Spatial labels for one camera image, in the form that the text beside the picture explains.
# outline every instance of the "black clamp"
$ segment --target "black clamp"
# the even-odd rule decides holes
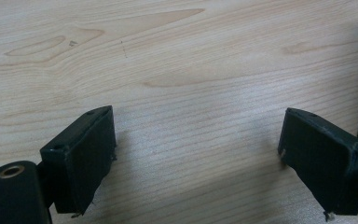
[[[91,110],[40,149],[42,162],[0,167],[0,223],[51,223],[58,213],[83,215],[116,159],[112,106]]]
[[[278,152],[310,189],[326,220],[334,214],[358,215],[358,136],[288,108]]]

